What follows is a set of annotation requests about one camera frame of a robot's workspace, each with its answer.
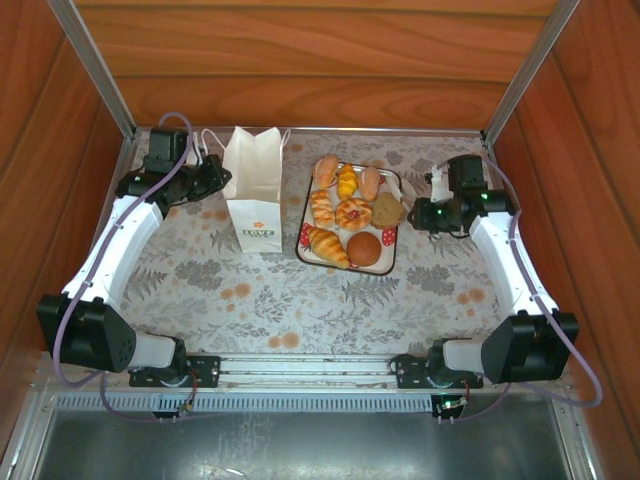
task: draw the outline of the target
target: paper bag handle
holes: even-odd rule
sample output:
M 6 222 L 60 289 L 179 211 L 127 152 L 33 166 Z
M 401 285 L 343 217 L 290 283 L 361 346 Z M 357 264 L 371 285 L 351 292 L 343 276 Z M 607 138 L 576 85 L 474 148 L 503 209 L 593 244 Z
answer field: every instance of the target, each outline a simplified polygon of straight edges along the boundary
M 291 136 L 291 129 L 285 130 L 284 134 L 282 135 L 282 142 L 280 142 L 280 158 L 282 158 L 282 155 L 284 154 L 284 146 L 289 141 L 290 136 Z

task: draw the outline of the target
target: bun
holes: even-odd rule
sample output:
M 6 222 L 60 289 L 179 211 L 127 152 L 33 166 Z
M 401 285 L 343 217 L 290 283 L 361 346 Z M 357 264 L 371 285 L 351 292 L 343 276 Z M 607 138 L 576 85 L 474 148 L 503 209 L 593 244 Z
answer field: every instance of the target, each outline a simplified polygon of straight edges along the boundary
M 338 268 L 349 268 L 349 257 L 340 243 L 340 237 L 335 233 L 321 228 L 311 228 L 309 242 L 311 251 L 319 258 Z
M 338 157 L 326 155 L 318 160 L 313 167 L 313 183 L 318 188 L 327 188 L 333 182 L 338 171 Z
M 358 177 L 348 163 L 343 165 L 338 174 L 338 198 L 340 201 L 350 199 L 358 189 Z
M 313 211 L 313 220 L 316 227 L 331 228 L 335 223 L 335 215 L 331 207 L 331 199 L 329 192 L 326 190 L 318 190 L 313 192 L 309 198 L 311 199 L 311 210 Z
M 375 167 L 367 167 L 358 176 L 358 187 L 362 197 L 368 202 L 373 202 L 378 196 L 380 186 L 380 172 Z
M 380 259 L 382 246 L 380 240 L 369 232 L 356 233 L 347 242 L 347 255 L 354 265 L 370 267 Z
M 373 204 L 371 225 L 379 230 L 397 227 L 404 218 L 405 210 L 402 204 L 389 193 L 378 195 Z
M 350 198 L 336 208 L 336 225 L 356 232 L 369 225 L 371 214 L 371 207 L 367 202 L 361 198 Z

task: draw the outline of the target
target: white paper bag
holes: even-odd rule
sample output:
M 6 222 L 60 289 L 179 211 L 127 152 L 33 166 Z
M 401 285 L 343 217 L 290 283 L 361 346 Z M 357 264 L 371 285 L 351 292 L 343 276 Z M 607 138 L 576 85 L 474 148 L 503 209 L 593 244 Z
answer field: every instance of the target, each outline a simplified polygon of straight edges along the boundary
M 222 190 L 243 252 L 282 252 L 282 149 L 289 131 L 271 128 L 255 137 L 236 127 L 222 166 L 231 180 Z

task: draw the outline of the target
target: floral tablecloth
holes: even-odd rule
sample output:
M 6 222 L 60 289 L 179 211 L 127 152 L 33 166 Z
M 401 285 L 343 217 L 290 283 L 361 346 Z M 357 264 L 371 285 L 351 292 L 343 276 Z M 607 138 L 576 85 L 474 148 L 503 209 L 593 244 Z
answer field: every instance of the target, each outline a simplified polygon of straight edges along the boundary
M 209 353 L 420 353 L 436 338 L 488 333 L 497 300 L 468 239 L 434 241 L 405 223 L 385 277 L 312 267 L 295 254 L 320 156 L 389 168 L 425 194 L 432 164 L 481 148 L 478 138 L 294 133 L 283 163 L 284 253 L 243 254 L 221 194 L 173 208 L 134 267 L 122 311 L 140 330 Z M 135 164 L 147 150 L 139 132 Z

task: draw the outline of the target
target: wooden panel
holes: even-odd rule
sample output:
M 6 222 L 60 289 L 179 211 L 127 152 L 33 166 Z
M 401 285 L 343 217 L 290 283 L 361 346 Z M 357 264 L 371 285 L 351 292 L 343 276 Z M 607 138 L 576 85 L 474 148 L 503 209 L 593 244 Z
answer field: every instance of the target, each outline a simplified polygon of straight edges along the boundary
M 76 0 L 77 5 L 302 7 L 358 10 L 410 10 L 430 12 L 538 15 L 551 13 L 553 0 Z
M 62 30 L 47 2 L 39 0 L 0 2 L 0 20 L 1 176 L 62 42 Z
M 640 151 L 637 8 L 628 0 L 619 0 L 615 6 L 592 1 L 590 8 L 577 11 L 554 49 L 596 151 L 606 159 L 604 170 L 616 186 L 618 203 L 636 226 L 640 225 L 640 188 L 637 175 L 630 175 L 629 162 Z
M 73 185 L 77 169 L 74 162 L 82 158 L 99 104 L 91 80 L 65 42 L 34 115 L 0 179 L 4 199 L 0 224 L 0 352 L 11 339 L 25 306 L 24 292 L 36 280 L 49 249 Z
M 625 366 L 640 364 L 640 247 L 553 58 L 540 69 L 518 114 L 576 285 L 590 314 L 599 319 L 593 329 L 603 361 L 611 371 L 624 372 Z M 629 421 L 640 435 L 640 402 L 632 401 L 640 377 L 621 375 L 613 382 L 628 400 Z
M 579 316 L 578 345 L 603 383 L 603 405 L 586 415 L 607 478 L 640 478 L 640 379 L 629 367 L 640 362 L 639 42 L 636 5 L 583 0 L 495 146 L 528 209 L 536 266 Z
M 107 108 L 102 106 L 93 122 L 84 155 L 72 159 L 77 168 L 77 181 L 70 190 L 61 192 L 66 199 L 64 213 L 56 225 L 38 280 L 20 316 L 15 339 L 0 368 L 0 411 L 3 412 L 0 450 L 9 439 L 40 355 L 37 346 L 42 344 L 42 334 L 35 314 L 36 304 L 44 293 L 61 291 L 86 258 L 121 142 L 120 131 Z M 64 161 L 65 157 L 55 159 L 56 163 Z
M 82 9 L 114 75 L 332 75 L 509 83 L 543 19 L 263 9 Z
M 562 311 L 573 312 L 580 322 L 581 331 L 577 346 L 585 355 L 602 382 L 604 399 L 601 407 L 585 412 L 591 431 L 597 435 L 603 467 L 609 473 L 607 478 L 637 478 L 640 465 L 633 465 L 636 453 L 633 438 L 630 437 L 622 416 L 618 399 L 614 394 L 611 378 L 599 355 L 596 336 L 591 328 L 594 318 L 589 310 L 583 309 L 582 300 L 576 290 L 567 259 L 560 246 L 555 225 L 549 214 L 552 208 L 549 199 L 543 196 L 536 167 L 530 156 L 517 115 L 513 115 L 504 127 L 495 153 L 500 166 L 512 180 L 516 188 L 524 214 L 520 220 L 522 236 L 531 259 L 536 266 L 545 287 L 549 290 Z M 590 380 L 582 374 L 577 362 L 570 360 L 575 372 L 578 388 L 586 398 L 592 398 Z
M 500 84 L 324 78 L 119 78 L 134 118 L 169 110 L 196 125 L 482 128 Z

